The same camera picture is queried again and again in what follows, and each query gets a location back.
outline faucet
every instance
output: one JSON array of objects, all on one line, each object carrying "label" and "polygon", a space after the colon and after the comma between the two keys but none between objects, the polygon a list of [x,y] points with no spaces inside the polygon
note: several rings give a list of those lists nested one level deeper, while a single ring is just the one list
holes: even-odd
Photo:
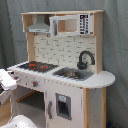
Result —
[{"label": "faucet", "polygon": [[86,63],[83,63],[83,62],[82,62],[82,56],[83,56],[85,53],[88,54],[88,55],[91,57],[91,60],[92,60],[92,63],[91,63],[91,64],[92,64],[92,65],[95,64],[95,59],[94,59],[92,53],[89,52],[89,51],[82,51],[82,52],[80,53],[80,56],[79,56],[79,63],[77,64],[77,67],[78,67],[79,69],[81,69],[81,70],[87,68],[87,62],[86,62]]}]

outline sink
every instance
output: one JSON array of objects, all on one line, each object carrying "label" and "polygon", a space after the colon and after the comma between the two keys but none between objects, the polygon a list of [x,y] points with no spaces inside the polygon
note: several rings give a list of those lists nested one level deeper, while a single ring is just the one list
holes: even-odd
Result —
[{"label": "sink", "polygon": [[62,68],[53,73],[54,76],[63,77],[67,79],[74,79],[78,81],[86,80],[94,73],[87,70],[80,70],[74,68]]}]

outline gray curtain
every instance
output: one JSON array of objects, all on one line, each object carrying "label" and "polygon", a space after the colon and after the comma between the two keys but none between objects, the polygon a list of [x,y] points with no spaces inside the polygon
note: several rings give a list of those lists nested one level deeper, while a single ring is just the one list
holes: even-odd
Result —
[{"label": "gray curtain", "polygon": [[15,64],[11,25],[6,0],[0,0],[0,68]]},{"label": "gray curtain", "polygon": [[16,63],[27,60],[21,12],[105,10],[103,67],[116,76],[116,82],[107,88],[107,121],[115,128],[127,128],[128,0],[7,0],[7,3]]}]

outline countertop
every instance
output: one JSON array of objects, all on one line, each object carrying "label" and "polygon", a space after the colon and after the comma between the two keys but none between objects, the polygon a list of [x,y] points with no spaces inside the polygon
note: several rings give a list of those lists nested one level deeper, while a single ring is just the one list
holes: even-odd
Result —
[{"label": "countertop", "polygon": [[82,87],[82,88],[89,88],[89,89],[107,87],[107,86],[112,85],[115,82],[115,76],[108,71],[101,71],[99,74],[94,74],[86,80],[78,81],[78,80],[62,78],[62,77],[52,75],[55,71],[57,71],[61,68],[65,68],[65,66],[59,66],[59,67],[57,67],[57,68],[55,68],[55,69],[53,69],[47,73],[39,73],[39,72],[33,72],[33,71],[17,68],[17,66],[20,66],[20,65],[25,64],[25,63],[27,63],[27,62],[20,63],[18,65],[9,67],[8,70],[18,71],[21,73],[28,73],[28,74],[43,77],[44,79],[50,79],[50,80],[65,82],[65,83],[73,85],[73,86]]}]

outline top shelf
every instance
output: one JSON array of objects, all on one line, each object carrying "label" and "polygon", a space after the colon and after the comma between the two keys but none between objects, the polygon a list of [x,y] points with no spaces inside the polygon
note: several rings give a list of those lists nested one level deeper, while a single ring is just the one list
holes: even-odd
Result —
[{"label": "top shelf", "polygon": [[83,13],[99,13],[104,10],[91,10],[91,11],[58,11],[58,12],[27,12],[21,13],[22,15],[33,15],[33,14],[83,14]]}]

